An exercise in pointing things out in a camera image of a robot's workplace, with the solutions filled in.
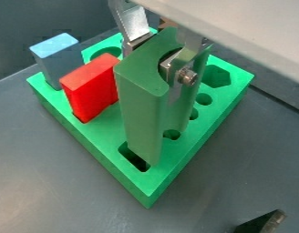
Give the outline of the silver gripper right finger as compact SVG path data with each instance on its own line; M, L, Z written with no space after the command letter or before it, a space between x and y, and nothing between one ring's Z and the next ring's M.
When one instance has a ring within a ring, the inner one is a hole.
M198 56L211 46L211 40L188 28L177 26L176 42L183 48L172 53L159 64L163 79L169 85L169 103L173 103L184 86L191 87L198 81L193 62Z

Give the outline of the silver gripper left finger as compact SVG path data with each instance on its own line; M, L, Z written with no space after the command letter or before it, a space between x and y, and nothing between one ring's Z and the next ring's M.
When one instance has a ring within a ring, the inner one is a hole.
M108 6L123 35L123 56L127 56L152 36L144 8L129 0L108 0Z

